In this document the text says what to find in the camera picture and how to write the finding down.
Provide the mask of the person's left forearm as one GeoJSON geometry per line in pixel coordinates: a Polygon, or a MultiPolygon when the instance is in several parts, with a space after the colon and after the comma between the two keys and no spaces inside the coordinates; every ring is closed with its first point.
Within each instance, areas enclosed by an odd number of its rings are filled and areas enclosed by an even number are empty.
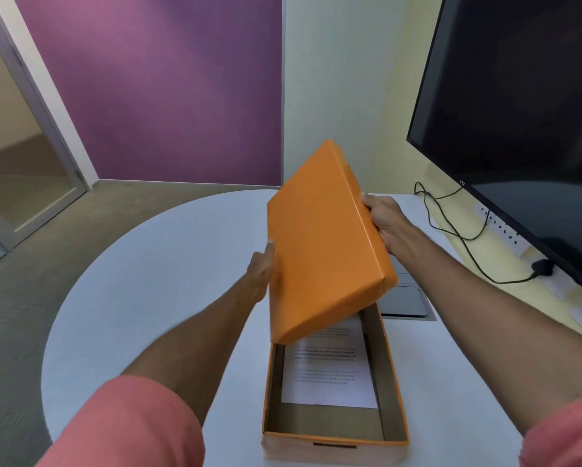
{"type": "Polygon", "coordinates": [[[122,372],[170,389],[203,425],[225,368],[268,277],[245,274],[222,296],[154,340],[122,372]]]}

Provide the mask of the person's left hand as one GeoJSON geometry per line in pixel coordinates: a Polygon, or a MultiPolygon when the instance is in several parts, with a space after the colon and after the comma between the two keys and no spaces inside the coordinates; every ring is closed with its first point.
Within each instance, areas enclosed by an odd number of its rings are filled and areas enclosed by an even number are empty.
{"type": "Polygon", "coordinates": [[[253,302],[253,304],[257,304],[261,300],[263,300],[267,292],[268,286],[271,282],[271,279],[266,280],[263,275],[264,250],[262,252],[259,251],[253,252],[245,273],[245,277],[247,278],[248,281],[250,300],[253,302]]]}

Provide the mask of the black flat screen monitor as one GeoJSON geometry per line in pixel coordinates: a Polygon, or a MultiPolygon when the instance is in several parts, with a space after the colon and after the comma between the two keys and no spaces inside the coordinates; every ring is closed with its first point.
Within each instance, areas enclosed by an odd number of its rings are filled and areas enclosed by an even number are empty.
{"type": "Polygon", "coordinates": [[[582,287],[582,0],[442,0],[407,140],[582,287]]]}

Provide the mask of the white wall socket strip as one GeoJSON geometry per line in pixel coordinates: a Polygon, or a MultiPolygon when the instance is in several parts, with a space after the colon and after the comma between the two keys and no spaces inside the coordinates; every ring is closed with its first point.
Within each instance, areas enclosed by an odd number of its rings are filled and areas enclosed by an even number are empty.
{"type": "MultiPolygon", "coordinates": [[[[538,260],[546,259],[545,255],[528,243],[523,236],[496,216],[488,207],[477,202],[474,204],[473,210],[479,218],[484,220],[490,232],[528,267],[531,267],[538,260]]],[[[554,266],[552,274],[541,277],[540,281],[554,298],[569,304],[570,316],[582,329],[582,287],[558,266],[554,266]]]]}

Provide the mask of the person's pink right sleeve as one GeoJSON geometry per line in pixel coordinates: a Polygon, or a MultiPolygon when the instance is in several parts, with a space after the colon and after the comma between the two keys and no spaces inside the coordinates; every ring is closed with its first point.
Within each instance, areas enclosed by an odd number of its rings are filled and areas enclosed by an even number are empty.
{"type": "Polygon", "coordinates": [[[582,398],[553,412],[526,433],[519,467],[582,467],[582,398]]]}

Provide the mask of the person's pink sleeve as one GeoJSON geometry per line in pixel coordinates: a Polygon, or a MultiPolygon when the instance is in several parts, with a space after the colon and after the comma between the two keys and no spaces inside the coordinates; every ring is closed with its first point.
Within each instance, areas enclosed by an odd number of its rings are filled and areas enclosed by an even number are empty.
{"type": "Polygon", "coordinates": [[[203,467],[202,426],[160,383],[118,376],[75,414],[35,467],[203,467]]]}
{"type": "Polygon", "coordinates": [[[526,433],[519,467],[582,467],[582,398],[553,412],[526,433]]]}

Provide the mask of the orange cardboard box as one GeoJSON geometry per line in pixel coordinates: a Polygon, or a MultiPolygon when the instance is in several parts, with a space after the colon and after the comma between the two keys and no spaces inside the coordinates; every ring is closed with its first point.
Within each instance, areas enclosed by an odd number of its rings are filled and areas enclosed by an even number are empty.
{"type": "Polygon", "coordinates": [[[380,310],[374,303],[358,314],[378,408],[282,403],[286,345],[272,344],[261,442],[266,459],[394,467],[406,456],[407,420],[380,310]]]}

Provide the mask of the person's pink left sleeve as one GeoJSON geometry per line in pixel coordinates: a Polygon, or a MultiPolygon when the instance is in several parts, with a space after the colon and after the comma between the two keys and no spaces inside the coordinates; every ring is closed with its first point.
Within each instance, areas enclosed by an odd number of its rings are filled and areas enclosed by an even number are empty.
{"type": "Polygon", "coordinates": [[[202,426],[160,383],[118,376],[75,414],[35,467],[203,467],[202,426]]]}

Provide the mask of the glass door with metal frame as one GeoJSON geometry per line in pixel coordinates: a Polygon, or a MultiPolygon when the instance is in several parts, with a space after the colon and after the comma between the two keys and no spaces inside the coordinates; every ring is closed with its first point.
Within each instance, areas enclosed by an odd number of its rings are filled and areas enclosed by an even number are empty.
{"type": "Polygon", "coordinates": [[[87,190],[0,14],[0,259],[87,190]]]}

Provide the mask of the white printed paper sheet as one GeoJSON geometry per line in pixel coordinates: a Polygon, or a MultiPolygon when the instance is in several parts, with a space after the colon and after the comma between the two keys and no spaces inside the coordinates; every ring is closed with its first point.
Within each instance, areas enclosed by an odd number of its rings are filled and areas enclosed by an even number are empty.
{"type": "Polygon", "coordinates": [[[378,408],[359,314],[285,347],[281,402],[378,408]]]}

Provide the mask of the person's right hand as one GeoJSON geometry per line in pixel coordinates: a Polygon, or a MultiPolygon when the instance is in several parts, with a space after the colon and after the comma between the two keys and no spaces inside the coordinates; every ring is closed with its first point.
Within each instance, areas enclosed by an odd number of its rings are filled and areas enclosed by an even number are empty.
{"type": "Polygon", "coordinates": [[[399,204],[390,196],[381,197],[384,204],[381,220],[372,220],[388,252],[406,259],[417,237],[416,227],[402,212],[399,204]]]}

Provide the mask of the orange cardboard box lid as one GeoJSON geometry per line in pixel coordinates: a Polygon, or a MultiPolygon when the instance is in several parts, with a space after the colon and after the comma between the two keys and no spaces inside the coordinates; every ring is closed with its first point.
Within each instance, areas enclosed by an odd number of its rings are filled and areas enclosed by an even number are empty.
{"type": "Polygon", "coordinates": [[[398,284],[361,195],[342,149],[328,139],[267,203],[273,344],[290,345],[340,322],[398,284]]]}

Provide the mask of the person's right forearm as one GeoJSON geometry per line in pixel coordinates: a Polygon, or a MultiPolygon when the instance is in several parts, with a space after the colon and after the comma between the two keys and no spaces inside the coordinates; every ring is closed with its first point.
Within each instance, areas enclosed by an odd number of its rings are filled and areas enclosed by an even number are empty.
{"type": "Polygon", "coordinates": [[[582,335],[472,273],[418,228],[381,231],[517,430],[582,399],[582,335]]]}

